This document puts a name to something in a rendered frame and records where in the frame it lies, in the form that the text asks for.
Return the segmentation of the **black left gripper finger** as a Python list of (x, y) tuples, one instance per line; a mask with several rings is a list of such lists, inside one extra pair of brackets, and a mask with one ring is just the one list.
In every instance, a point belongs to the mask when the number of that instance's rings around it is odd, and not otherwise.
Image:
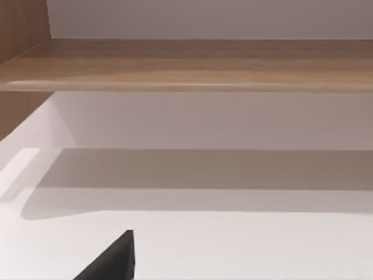
[(134, 280), (135, 238), (125, 231), (73, 280)]

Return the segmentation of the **wooden open shelf unit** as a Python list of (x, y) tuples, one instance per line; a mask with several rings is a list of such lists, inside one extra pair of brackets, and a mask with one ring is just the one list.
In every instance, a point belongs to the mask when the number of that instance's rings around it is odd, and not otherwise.
[(373, 93), (373, 38), (53, 38), (47, 0), (0, 0), (0, 92)]

